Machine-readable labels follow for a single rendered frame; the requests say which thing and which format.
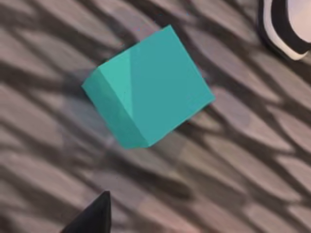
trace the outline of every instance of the stone pavement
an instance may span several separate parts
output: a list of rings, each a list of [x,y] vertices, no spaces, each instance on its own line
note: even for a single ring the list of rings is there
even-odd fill
[[[103,190],[113,233],[311,232],[311,57],[254,30],[256,0],[0,0],[0,232],[56,233]],[[217,100],[123,150],[80,84],[172,24]]]

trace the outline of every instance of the cube face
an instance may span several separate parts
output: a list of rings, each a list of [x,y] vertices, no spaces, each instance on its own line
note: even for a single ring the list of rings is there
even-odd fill
[[[99,66],[83,88],[126,148],[151,146],[215,99],[171,26]]]

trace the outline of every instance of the cube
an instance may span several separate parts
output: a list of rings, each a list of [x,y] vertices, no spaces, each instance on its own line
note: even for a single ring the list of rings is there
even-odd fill
[[[97,67],[82,87],[126,149],[153,145],[215,99],[171,26]]]

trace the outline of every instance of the cube top face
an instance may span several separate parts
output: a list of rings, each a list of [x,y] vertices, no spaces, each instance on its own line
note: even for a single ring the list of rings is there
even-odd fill
[[[214,100],[171,26],[98,70],[149,145]]]

